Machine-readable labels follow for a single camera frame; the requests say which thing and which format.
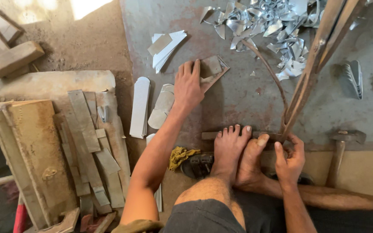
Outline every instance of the hairy leg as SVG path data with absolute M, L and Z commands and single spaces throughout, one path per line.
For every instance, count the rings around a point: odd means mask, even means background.
M 237 172 L 234 187 L 243 191 L 283 198 L 277 180 L 266 177 L 261 172 L 261 152 L 266 146 L 268 135 L 248 142 Z M 373 210 L 373 196 L 354 193 L 342 189 L 320 186 L 299 185 L 303 202 L 310 206 L 332 210 Z
M 184 191 L 176 204 L 188 201 L 215 199 L 224 203 L 245 229 L 244 215 L 240 206 L 231 197 L 231 186 L 235 182 L 240 155 L 251 137 L 251 127 L 245 126 L 240 136 L 240 126 L 230 126 L 218 133 L 214 142 L 214 165 L 210 177 L 201 180 Z

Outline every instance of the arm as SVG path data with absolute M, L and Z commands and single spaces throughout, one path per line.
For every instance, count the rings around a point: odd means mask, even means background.
M 138 219 L 159 220 L 153 194 L 162 182 L 184 120 L 204 98 L 199 86 L 200 61 L 196 60 L 192 69 L 193 64 L 188 61 L 178 69 L 175 77 L 174 105 L 132 172 L 121 224 Z
M 287 158 L 284 157 L 282 145 L 279 142 L 274 144 L 277 156 L 276 173 L 283 193 L 287 232 L 315 233 L 317 231 L 297 188 L 297 180 L 305 163 L 303 141 L 294 134 L 290 134 L 289 139 L 294 143 L 296 152 L 285 148 Z

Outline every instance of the hammer head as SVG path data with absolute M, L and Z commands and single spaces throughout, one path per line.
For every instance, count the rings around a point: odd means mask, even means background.
M 330 139 L 338 141 L 357 141 L 360 144 L 364 144 L 366 134 L 359 130 L 338 130 L 330 135 Z

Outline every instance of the foot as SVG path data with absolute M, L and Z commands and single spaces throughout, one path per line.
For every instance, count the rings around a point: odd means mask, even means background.
M 269 140 L 268 134 L 260 135 L 258 139 L 251 139 L 238 164 L 234 187 L 251 191 L 263 185 L 267 177 L 261 171 L 261 154 Z
M 224 128 L 219 132 L 214 142 L 214 164 L 211 176 L 220 177 L 233 185 L 237 175 L 237 166 L 240 155 L 251 137 L 251 126 L 242 129 L 240 125 Z

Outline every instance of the person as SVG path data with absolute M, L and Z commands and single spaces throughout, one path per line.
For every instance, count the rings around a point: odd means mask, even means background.
M 278 181 L 266 177 L 260 155 L 269 136 L 250 140 L 251 126 L 240 125 L 218 133 L 210 175 L 178 197 L 163 227 L 154 193 L 185 118 L 204 98 L 199 74 L 199 60 L 179 67 L 172 110 L 133 170 L 113 232 L 373 232 L 373 196 L 298 185 L 305 155 L 294 134 L 294 148 L 274 144 Z

